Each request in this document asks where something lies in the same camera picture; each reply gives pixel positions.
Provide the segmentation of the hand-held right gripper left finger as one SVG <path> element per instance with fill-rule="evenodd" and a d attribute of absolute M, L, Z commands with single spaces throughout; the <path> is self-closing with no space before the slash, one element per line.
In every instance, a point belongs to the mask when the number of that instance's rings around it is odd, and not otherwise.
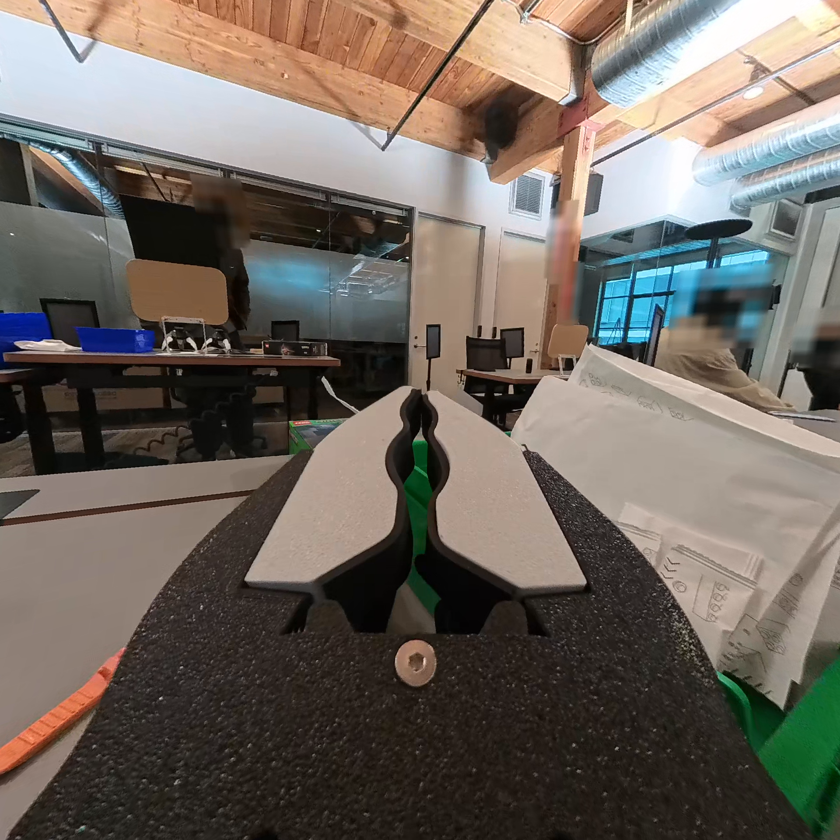
<path fill-rule="evenodd" d="M 400 533 L 421 397 L 399 387 L 311 451 L 245 575 L 249 587 L 321 595 Z"/>

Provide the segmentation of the brown cardboard box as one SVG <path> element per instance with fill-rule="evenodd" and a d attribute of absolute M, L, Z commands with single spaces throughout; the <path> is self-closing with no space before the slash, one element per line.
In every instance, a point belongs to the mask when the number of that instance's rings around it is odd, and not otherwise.
<path fill-rule="evenodd" d="M 96 388 L 93 390 L 99 411 L 139 411 L 166 408 L 161 388 Z M 77 390 L 64 384 L 43 387 L 45 407 L 49 413 L 76 413 Z"/>

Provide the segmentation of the long wooden table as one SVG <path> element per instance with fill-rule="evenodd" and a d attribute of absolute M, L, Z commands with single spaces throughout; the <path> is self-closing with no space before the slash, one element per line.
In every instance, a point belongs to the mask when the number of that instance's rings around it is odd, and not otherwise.
<path fill-rule="evenodd" d="M 481 405 L 480 415 L 483 419 L 501 424 L 510 413 L 520 412 L 538 383 L 544 378 L 554 378 L 567 381 L 569 373 L 561 371 L 512 371 L 509 369 L 495 371 L 480 371 L 473 369 L 458 369 L 456 373 L 464 380 L 464 384 L 479 382 L 478 391 L 465 389 L 468 396 L 472 396 Z"/>

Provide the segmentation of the black office chair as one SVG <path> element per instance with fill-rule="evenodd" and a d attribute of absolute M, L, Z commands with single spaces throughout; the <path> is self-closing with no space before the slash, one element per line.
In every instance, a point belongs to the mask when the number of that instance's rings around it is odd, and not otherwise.
<path fill-rule="evenodd" d="M 193 446 L 201 460 L 215 460 L 223 443 L 234 456 L 253 457 L 256 387 L 182 388 L 174 397 L 185 405 Z"/>

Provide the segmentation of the wooden post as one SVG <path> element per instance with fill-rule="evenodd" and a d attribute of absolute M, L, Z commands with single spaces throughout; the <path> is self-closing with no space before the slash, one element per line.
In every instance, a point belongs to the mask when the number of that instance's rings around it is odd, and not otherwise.
<path fill-rule="evenodd" d="M 549 350 L 554 327 L 574 322 L 581 231 L 594 142 L 595 132 L 580 126 L 567 134 L 563 143 L 558 202 L 549 226 L 547 295 L 540 353 L 544 369 L 553 367 Z"/>

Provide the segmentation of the white wall vent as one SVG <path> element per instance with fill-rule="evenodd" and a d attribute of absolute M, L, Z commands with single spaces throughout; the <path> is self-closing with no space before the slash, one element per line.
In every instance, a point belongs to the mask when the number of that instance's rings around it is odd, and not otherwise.
<path fill-rule="evenodd" d="M 509 213 L 531 219 L 541 219 L 544 190 L 544 175 L 540 173 L 520 175 L 511 183 Z"/>

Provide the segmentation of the white printed paper bag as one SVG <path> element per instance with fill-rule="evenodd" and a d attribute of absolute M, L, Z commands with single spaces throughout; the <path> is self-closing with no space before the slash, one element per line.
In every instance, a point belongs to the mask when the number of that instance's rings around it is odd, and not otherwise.
<path fill-rule="evenodd" d="M 684 426 L 700 424 L 761 443 L 776 442 L 838 465 L 839 443 L 678 376 L 588 345 L 568 383 L 589 388 Z"/>
<path fill-rule="evenodd" d="M 637 546 L 718 670 L 784 707 L 838 562 L 838 465 L 554 378 L 512 436 Z"/>

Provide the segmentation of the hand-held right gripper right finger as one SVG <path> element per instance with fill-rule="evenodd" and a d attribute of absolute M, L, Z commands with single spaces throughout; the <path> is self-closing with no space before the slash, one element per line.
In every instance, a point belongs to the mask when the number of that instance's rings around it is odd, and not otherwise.
<path fill-rule="evenodd" d="M 422 404 L 428 547 L 515 599 L 582 592 L 585 575 L 522 448 L 441 392 Z"/>

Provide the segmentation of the blue window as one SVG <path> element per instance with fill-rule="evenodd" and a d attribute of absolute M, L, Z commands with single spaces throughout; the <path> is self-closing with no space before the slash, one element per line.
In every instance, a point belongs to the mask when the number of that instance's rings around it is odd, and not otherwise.
<path fill-rule="evenodd" d="M 621 276 L 608 277 L 600 292 L 594 342 L 605 346 L 647 341 L 656 307 L 663 309 L 667 327 L 691 315 L 702 290 L 767 287 L 774 271 L 769 253 L 759 250 L 723 256 L 709 281 L 701 278 L 706 269 L 704 259 L 672 266 L 633 264 L 625 266 Z"/>

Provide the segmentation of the white door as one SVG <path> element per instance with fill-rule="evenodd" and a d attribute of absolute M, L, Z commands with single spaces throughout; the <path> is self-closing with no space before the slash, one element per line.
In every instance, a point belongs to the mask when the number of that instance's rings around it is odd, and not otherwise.
<path fill-rule="evenodd" d="M 542 239 L 504 232 L 500 239 L 495 325 L 524 329 L 524 357 L 511 368 L 524 372 L 527 359 L 539 368 L 547 295 L 546 244 Z"/>
<path fill-rule="evenodd" d="M 438 324 L 440 356 L 431 362 L 430 385 L 456 399 L 457 370 L 466 367 L 466 336 L 475 328 L 485 231 L 419 213 L 413 233 L 409 383 L 425 388 L 426 326 Z"/>

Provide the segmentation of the small green box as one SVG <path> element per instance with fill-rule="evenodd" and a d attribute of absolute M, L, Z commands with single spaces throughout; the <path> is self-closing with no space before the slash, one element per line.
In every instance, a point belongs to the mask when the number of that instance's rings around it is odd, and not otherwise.
<path fill-rule="evenodd" d="M 303 451 L 315 449 L 324 438 L 340 427 L 345 420 L 346 418 L 342 417 L 289 421 L 287 423 L 288 454 L 296 455 Z"/>

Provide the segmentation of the orange brick separator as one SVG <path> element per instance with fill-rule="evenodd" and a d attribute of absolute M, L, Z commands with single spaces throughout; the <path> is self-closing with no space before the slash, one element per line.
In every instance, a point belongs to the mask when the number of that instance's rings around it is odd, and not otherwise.
<path fill-rule="evenodd" d="M 32 760 L 94 711 L 110 686 L 125 651 L 126 647 L 122 647 L 82 687 L 6 742 L 1 748 L 1 775 Z"/>

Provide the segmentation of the thick silver duct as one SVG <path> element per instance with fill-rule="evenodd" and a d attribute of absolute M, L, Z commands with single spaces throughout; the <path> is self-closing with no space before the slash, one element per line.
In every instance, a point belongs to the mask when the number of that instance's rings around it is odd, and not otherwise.
<path fill-rule="evenodd" d="M 627 31 L 615 31 L 591 59 L 594 90 L 605 102 L 630 108 L 665 84 L 689 48 L 720 23 L 735 1 L 651 3 Z"/>

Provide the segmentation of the green toy box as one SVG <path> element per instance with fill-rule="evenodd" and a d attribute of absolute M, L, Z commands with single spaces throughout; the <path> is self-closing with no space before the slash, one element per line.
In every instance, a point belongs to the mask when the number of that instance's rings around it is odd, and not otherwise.
<path fill-rule="evenodd" d="M 413 444 L 416 573 L 438 634 L 522 639 L 557 654 L 560 698 L 537 725 L 560 761 L 557 838 L 821 838 L 838 817 L 838 662 L 785 716 L 722 679 L 654 568 L 540 456 L 524 460 L 587 588 L 512 600 L 433 546 L 434 448 Z"/>

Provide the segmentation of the black round disc lamp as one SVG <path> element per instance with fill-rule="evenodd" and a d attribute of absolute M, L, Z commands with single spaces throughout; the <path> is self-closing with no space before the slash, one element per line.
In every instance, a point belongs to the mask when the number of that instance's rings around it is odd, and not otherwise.
<path fill-rule="evenodd" d="M 692 242 L 708 242 L 706 268 L 710 270 L 718 261 L 721 241 L 741 236 L 750 231 L 752 226 L 753 222 L 749 218 L 725 218 L 688 227 L 685 238 Z"/>

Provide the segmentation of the black metal strut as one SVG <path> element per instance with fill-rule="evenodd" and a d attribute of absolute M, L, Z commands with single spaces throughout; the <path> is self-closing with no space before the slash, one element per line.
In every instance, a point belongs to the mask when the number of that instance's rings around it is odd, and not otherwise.
<path fill-rule="evenodd" d="M 65 26 L 61 23 L 59 17 L 48 1 L 38 1 L 38 5 L 45 13 L 49 23 L 57 32 L 60 40 L 63 42 L 65 47 L 67 47 L 71 57 L 76 61 L 76 63 L 83 65 L 95 49 L 97 44 L 96 40 L 94 38 L 88 38 L 84 45 L 79 45 L 76 40 L 74 40 L 75 36 L 67 31 Z"/>
<path fill-rule="evenodd" d="M 451 61 L 457 56 L 458 52 L 461 50 L 467 39 L 476 29 L 478 24 L 481 22 L 482 18 L 487 15 L 491 6 L 494 4 L 493 1 L 484 1 L 473 14 L 471 19 L 469 20 L 467 26 L 463 29 L 463 31 L 458 35 L 457 39 L 450 46 L 450 48 L 445 53 L 442 60 L 436 66 L 432 75 L 427 79 L 426 83 L 424 84 L 423 88 L 420 92 L 417 93 L 415 99 L 412 101 L 411 105 L 407 108 L 404 112 L 402 117 L 399 119 L 397 124 L 393 129 L 391 129 L 386 137 L 384 143 L 381 145 L 381 151 L 385 152 L 389 146 L 392 144 L 394 139 L 399 135 L 403 126 L 406 122 L 413 116 L 414 112 L 417 110 L 418 106 L 424 101 L 427 97 L 429 92 L 432 90 L 434 85 L 436 84 L 437 80 L 443 75 L 443 73 L 448 68 L 448 65 Z"/>

